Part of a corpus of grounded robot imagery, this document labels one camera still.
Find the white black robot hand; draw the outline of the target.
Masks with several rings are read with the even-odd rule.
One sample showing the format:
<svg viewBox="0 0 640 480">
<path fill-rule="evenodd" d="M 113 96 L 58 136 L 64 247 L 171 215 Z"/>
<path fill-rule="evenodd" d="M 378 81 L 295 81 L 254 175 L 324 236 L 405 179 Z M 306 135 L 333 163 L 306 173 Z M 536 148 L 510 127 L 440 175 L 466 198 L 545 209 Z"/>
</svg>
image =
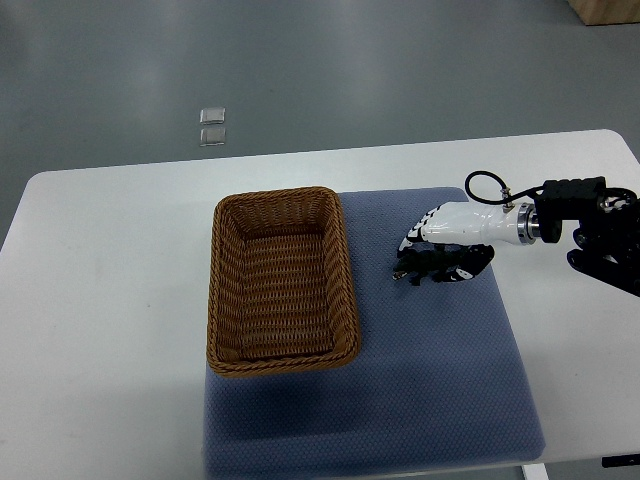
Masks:
<svg viewBox="0 0 640 480">
<path fill-rule="evenodd" d="M 416 251 L 468 247 L 455 276 L 462 282 L 478 276 L 493 260 L 494 244 L 528 245 L 535 241 L 528 231 L 531 206 L 512 208 L 474 207 L 464 202 L 448 202 L 428 211 L 402 240 L 397 257 L 406 249 Z"/>
</svg>

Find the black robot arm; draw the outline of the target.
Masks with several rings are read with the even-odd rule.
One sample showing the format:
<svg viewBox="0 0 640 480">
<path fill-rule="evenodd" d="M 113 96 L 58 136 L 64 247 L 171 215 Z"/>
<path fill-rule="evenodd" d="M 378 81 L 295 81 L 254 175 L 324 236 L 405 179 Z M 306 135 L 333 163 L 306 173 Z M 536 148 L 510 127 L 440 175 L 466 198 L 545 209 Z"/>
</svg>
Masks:
<svg viewBox="0 0 640 480">
<path fill-rule="evenodd" d="M 538 237 L 557 243 L 565 220 L 578 222 L 566 254 L 579 273 L 639 294 L 639 198 L 604 177 L 547 180 L 521 193 L 534 202 Z"/>
</svg>

